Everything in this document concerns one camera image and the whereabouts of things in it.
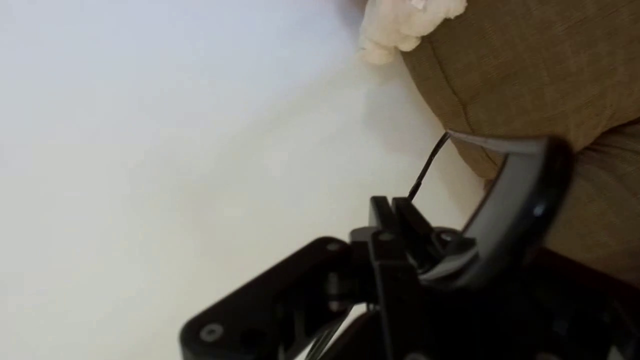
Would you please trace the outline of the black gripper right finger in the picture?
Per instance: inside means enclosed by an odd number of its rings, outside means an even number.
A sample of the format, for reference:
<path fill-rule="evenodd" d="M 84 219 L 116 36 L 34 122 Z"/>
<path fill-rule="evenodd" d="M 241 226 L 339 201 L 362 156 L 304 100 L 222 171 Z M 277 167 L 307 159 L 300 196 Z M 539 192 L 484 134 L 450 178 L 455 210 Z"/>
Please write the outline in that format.
<path fill-rule="evenodd" d="M 480 288 L 418 270 L 443 257 L 434 230 L 403 199 L 370 199 L 353 235 L 373 272 L 375 336 L 392 360 L 640 360 L 637 291 L 556 251 Z"/>

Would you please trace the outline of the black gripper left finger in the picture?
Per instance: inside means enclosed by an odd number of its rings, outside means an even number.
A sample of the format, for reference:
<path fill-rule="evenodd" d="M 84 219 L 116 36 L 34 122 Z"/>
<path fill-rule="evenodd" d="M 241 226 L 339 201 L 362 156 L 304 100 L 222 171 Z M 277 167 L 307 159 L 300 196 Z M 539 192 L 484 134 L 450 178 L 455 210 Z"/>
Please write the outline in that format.
<path fill-rule="evenodd" d="M 372 313 L 339 331 L 372 297 L 367 245 L 315 238 L 192 316 L 182 360 L 373 360 Z"/>

